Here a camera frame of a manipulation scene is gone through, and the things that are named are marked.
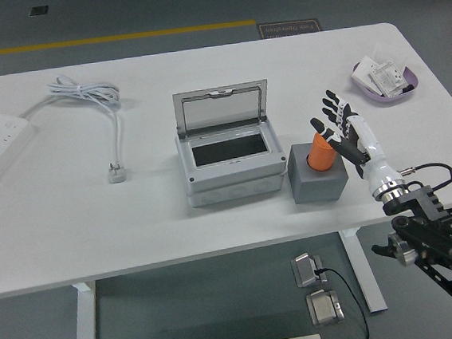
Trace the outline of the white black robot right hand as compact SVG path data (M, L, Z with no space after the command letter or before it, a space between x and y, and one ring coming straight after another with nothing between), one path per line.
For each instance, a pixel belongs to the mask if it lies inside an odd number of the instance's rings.
M362 179L368 182L376 201L388 194L407 193L405 180L387 162L387 157L365 119L353 112L351 105L332 91L325 92L322 112L335 126L327 127L317 118L310 124L338 154L356 166Z

